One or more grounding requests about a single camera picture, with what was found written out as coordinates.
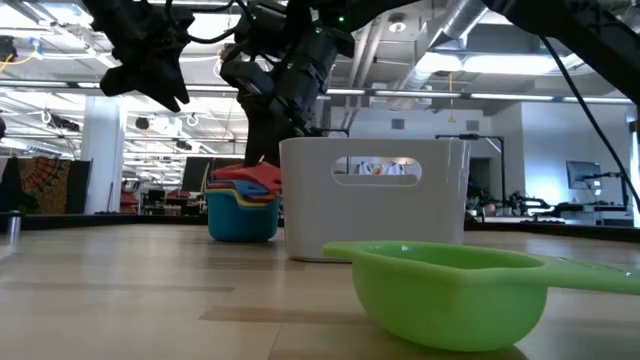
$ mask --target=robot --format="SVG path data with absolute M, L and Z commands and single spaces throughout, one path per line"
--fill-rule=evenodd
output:
M 640 37 L 598 0 L 482 0 L 514 25 L 553 37 L 636 104 L 640 104 Z M 107 96 L 137 90 L 178 112 L 189 102 L 178 58 L 190 42 L 213 44 L 234 36 L 221 76 L 239 90 L 238 102 L 249 120 L 245 165 L 260 159 L 279 164 L 278 144 L 296 136 L 317 136 L 310 127 L 312 106 L 327 90 L 338 54 L 351 57 L 351 32 L 379 14 L 415 0 L 231 0 L 243 11 L 238 25 L 213 39 L 188 34 L 194 16 L 183 7 L 154 6 L 147 0 L 83 0 L 93 27 L 113 43 L 122 66 L 101 81 Z M 241 54 L 250 58 L 243 61 Z M 264 71 L 262 57 L 273 65 Z

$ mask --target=green measuring cup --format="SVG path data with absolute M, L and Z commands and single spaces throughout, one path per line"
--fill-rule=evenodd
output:
M 351 260 L 367 315 L 418 344 L 490 351 L 524 338 L 549 287 L 640 295 L 640 270 L 485 248 L 339 242 L 327 257 Z

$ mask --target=black cable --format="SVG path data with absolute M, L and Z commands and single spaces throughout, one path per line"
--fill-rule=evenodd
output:
M 251 16 L 251 12 L 249 11 L 249 8 L 247 7 L 247 5 L 245 5 L 244 2 L 242 2 L 242 0 L 230 0 L 226 5 L 222 5 L 219 6 L 215 9 L 212 9 L 210 12 L 212 13 L 217 13 L 217 12 L 221 12 L 221 11 L 225 11 L 230 9 L 234 3 L 237 3 L 240 8 L 242 9 L 242 11 L 244 11 L 244 13 L 247 15 L 247 19 L 249 22 L 253 21 L 253 17 Z M 171 23 L 174 25 L 174 27 L 180 29 L 180 27 L 178 26 L 178 23 L 176 22 L 175 18 L 173 17 L 173 10 L 172 10 L 172 6 L 173 6 L 173 0 L 166 0 L 165 2 L 165 6 L 164 6 L 164 12 L 165 15 L 167 16 L 167 18 L 171 21 Z M 235 33 L 235 27 L 228 29 L 227 31 L 223 32 L 221 35 L 214 37 L 213 39 L 203 39 L 203 38 L 199 38 L 193 35 L 190 35 L 187 33 L 187 35 L 189 36 L 189 39 L 191 39 L 191 41 L 198 43 L 198 44 L 216 44 L 226 38 L 228 38 L 229 36 L 233 35 Z
M 573 95 L 576 97 L 576 99 L 578 99 L 578 103 L 580 103 L 582 110 L 584 110 L 584 113 L 587 115 L 587 118 L 591 122 L 591 125 L 593 125 L 594 130 L 596 131 L 596 133 L 598 134 L 598 136 L 600 137 L 604 145 L 607 147 L 607 150 L 609 150 L 609 153 L 611 153 L 611 156 L 613 157 L 613 160 L 615 160 L 616 164 L 618 165 L 618 168 L 620 168 L 620 173 L 622 174 L 624 181 L 627 183 L 627 185 L 631 189 L 631 193 L 633 194 L 633 197 L 636 200 L 636 206 L 640 206 L 640 196 L 638 196 L 638 192 L 636 191 L 636 188 L 633 186 L 633 183 L 631 182 L 631 178 L 629 177 L 629 174 L 627 173 L 627 170 L 625 169 L 624 164 L 622 164 L 622 161 L 620 160 L 620 157 L 616 153 L 616 150 L 613 148 L 613 146 L 611 146 L 609 139 L 607 139 L 607 136 L 604 134 L 604 132 L 600 128 L 600 125 L 598 125 L 598 122 L 596 121 L 595 117 L 591 113 L 589 106 L 587 106 L 587 103 L 582 98 L 582 95 L 580 94 L 580 91 L 576 87 L 576 84 L 571 79 L 571 75 L 569 75 L 569 72 L 567 71 L 567 68 L 564 66 L 564 63 L 562 62 L 562 60 L 560 59 L 560 56 L 558 56 L 558 53 L 556 52 L 556 50 L 553 48 L 553 46 L 551 45 L 551 43 L 546 37 L 540 36 L 540 40 L 542 40 L 542 43 L 544 44 L 544 46 L 547 47 L 547 50 L 549 50 L 549 53 L 551 54 L 553 59 L 556 61 L 556 64 L 558 65 L 560 72 L 562 72 L 562 76 L 567 81 L 569 88 L 571 88 L 571 92 L 573 92 Z

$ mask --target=desk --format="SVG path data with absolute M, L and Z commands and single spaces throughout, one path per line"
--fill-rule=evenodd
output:
M 24 232 L 2 262 L 3 359 L 636 360 L 640 297 L 554 289 L 515 347 L 422 348 L 364 315 L 351 266 L 287 260 L 269 244 L 212 242 L 206 226 Z M 640 245 L 521 233 L 465 243 L 640 265 Z

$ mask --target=ceiling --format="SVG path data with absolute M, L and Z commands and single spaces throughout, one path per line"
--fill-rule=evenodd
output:
M 184 5 L 184 1 L 175 0 L 176 6 Z M 220 1 L 190 0 L 190 7 L 210 8 L 219 5 Z M 364 88 L 394 89 L 420 60 L 422 54 L 417 52 L 419 43 L 427 34 L 426 23 L 436 21 L 445 12 L 446 0 L 426 0 L 393 10 L 394 14 L 404 16 L 402 22 L 406 29 L 402 32 L 392 32 L 390 23 L 374 21 L 371 33 L 381 27 L 382 35 L 379 43 L 374 44 L 371 36 L 364 38 L 362 31 L 354 33 L 357 41 L 366 41 L 365 52 L 374 51 L 372 64 L 364 77 Z M 625 9 L 628 16 L 630 9 Z M 238 21 L 238 10 L 231 9 L 230 14 L 197 13 L 196 21 L 189 29 L 192 35 L 209 38 L 233 27 Z M 119 62 L 110 55 L 112 49 L 106 37 L 94 32 L 89 24 L 91 17 L 83 11 L 80 1 L 74 0 L 44 0 L 23 2 L 20 0 L 0 0 L 0 35 L 14 36 L 18 49 L 17 61 L 29 58 L 34 52 L 34 40 L 40 44 L 39 54 L 24 64 L 7 66 L 0 73 L 0 79 L 27 79 L 50 81 L 99 81 L 104 72 Z M 536 55 L 541 52 L 540 47 L 525 49 L 518 47 L 518 39 L 524 34 L 521 30 L 510 25 L 508 21 L 495 13 L 489 12 L 468 36 L 466 49 L 436 50 L 444 55 L 454 55 L 461 60 L 474 54 L 518 54 Z M 513 40 L 513 45 L 505 44 Z M 219 71 L 216 54 L 222 44 L 200 45 L 191 43 L 183 52 L 181 67 L 187 84 L 224 85 L 224 81 L 217 75 Z M 358 68 L 366 68 L 363 63 Z M 351 59 L 340 56 L 330 77 L 330 87 L 351 87 L 349 78 L 353 68 Z M 573 68 L 578 86 L 585 95 L 598 96 L 610 93 L 614 89 L 591 69 L 580 64 Z M 534 93 L 534 94 L 568 94 L 568 90 L 557 71 L 544 75 L 505 75 L 469 71 L 455 71 L 450 75 L 438 76 L 434 74 L 425 84 L 433 90 L 452 90 L 465 92 L 499 92 L 499 93 Z M 127 137 L 169 136 L 166 130 L 151 129 L 138 130 L 135 121 L 139 116 L 165 118 L 169 112 L 154 101 L 141 95 L 121 96 L 119 101 L 129 111 Z M 455 108 L 481 109 L 491 114 L 504 106 L 504 102 L 495 101 L 456 101 Z M 51 128 L 45 123 L 46 115 L 43 111 L 54 113 L 78 123 L 82 126 L 85 95 L 0 91 L 0 109 L 2 117 L 8 125 L 8 133 L 51 135 L 60 132 L 70 135 L 77 133 Z M 449 99 L 434 99 L 428 107 L 429 111 L 439 111 L 449 108 Z M 195 97 L 188 105 L 182 106 L 183 113 L 177 115 L 182 120 L 182 128 L 178 129 L 185 138 L 197 138 L 198 151 L 201 154 L 241 154 L 248 133 L 248 123 L 240 106 L 233 98 Z M 218 142 L 207 142 L 201 139 L 212 139 Z M 221 143 L 220 140 L 237 140 L 237 143 Z M 78 155 L 80 139 L 71 141 L 59 139 L 41 139 L 37 144 L 47 149 L 58 149 L 67 155 Z M 131 151 L 147 152 L 177 152 L 175 143 L 171 141 L 127 141 L 127 148 Z M 0 148 L 0 154 L 9 150 Z

